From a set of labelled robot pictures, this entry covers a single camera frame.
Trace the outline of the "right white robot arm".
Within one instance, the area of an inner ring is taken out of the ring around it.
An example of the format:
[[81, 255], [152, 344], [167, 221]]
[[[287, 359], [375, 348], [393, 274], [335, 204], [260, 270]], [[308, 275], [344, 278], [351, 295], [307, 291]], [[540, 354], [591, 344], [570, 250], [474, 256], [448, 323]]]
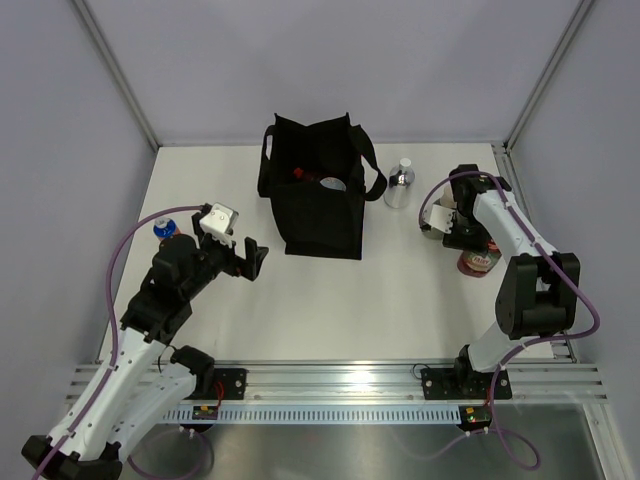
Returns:
[[461, 164], [449, 174], [456, 208], [443, 246], [488, 254], [493, 243], [506, 262], [494, 304], [495, 322], [480, 339], [464, 346], [450, 374], [452, 386], [467, 398], [510, 396], [491, 385], [503, 358], [518, 344], [542, 340], [573, 326], [580, 262], [544, 240], [524, 216], [511, 187], [501, 177]]

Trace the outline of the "grey-green pump bottle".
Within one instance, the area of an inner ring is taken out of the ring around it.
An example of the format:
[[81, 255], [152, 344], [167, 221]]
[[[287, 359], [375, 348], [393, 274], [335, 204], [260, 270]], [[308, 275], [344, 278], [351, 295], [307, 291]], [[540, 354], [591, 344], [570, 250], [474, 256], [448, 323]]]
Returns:
[[[456, 211], [456, 202], [453, 199], [453, 193], [452, 193], [451, 187], [449, 185], [447, 185], [444, 188], [444, 191], [443, 191], [442, 195], [439, 198], [437, 198], [435, 201], [430, 203], [427, 207], [429, 207], [430, 205], [432, 205], [434, 203], [440, 204], [440, 205], [445, 206], [445, 207], [454, 208], [455, 211]], [[421, 229], [421, 231], [422, 231], [423, 235], [426, 238], [429, 238], [429, 239], [432, 239], [432, 240], [442, 240], [444, 238], [444, 235], [445, 235], [445, 234], [442, 234], [442, 233], [436, 232], [436, 231], [423, 231], [422, 229]]]

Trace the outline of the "orange bottle blue cap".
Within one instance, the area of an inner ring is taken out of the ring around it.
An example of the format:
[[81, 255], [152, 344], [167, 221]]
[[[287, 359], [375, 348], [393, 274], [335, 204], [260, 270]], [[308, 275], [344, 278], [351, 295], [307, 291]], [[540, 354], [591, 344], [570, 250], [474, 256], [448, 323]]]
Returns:
[[176, 222], [169, 217], [158, 217], [154, 220], [153, 233], [160, 241], [172, 238], [181, 233]]

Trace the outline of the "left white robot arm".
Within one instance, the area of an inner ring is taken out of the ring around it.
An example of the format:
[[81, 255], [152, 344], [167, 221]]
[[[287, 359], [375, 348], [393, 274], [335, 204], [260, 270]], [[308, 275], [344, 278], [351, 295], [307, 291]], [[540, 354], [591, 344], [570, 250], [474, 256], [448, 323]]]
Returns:
[[185, 346], [157, 379], [136, 394], [142, 375], [192, 314], [192, 300], [225, 273], [257, 278], [269, 250], [245, 240], [244, 257], [206, 234], [161, 242], [140, 290], [129, 301], [105, 361], [68, 414], [47, 435], [33, 435], [21, 454], [37, 479], [116, 479], [137, 444], [188, 397], [208, 396], [214, 359]]

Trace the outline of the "dark red Fairy bottle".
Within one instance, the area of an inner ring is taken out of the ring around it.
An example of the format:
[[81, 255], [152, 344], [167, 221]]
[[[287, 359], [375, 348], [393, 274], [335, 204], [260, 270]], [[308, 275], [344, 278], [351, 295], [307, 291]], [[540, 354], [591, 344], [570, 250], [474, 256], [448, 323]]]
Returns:
[[498, 264], [501, 257], [496, 243], [490, 240], [484, 253], [464, 250], [458, 258], [457, 268], [464, 275], [482, 278]]

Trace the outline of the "cream lotion bottle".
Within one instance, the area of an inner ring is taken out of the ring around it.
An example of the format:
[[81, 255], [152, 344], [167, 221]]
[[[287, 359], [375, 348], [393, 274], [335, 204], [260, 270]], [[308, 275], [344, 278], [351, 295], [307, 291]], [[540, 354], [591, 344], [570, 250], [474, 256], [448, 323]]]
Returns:
[[320, 180], [320, 185], [334, 191], [344, 192], [346, 190], [345, 183], [336, 177], [324, 177]]

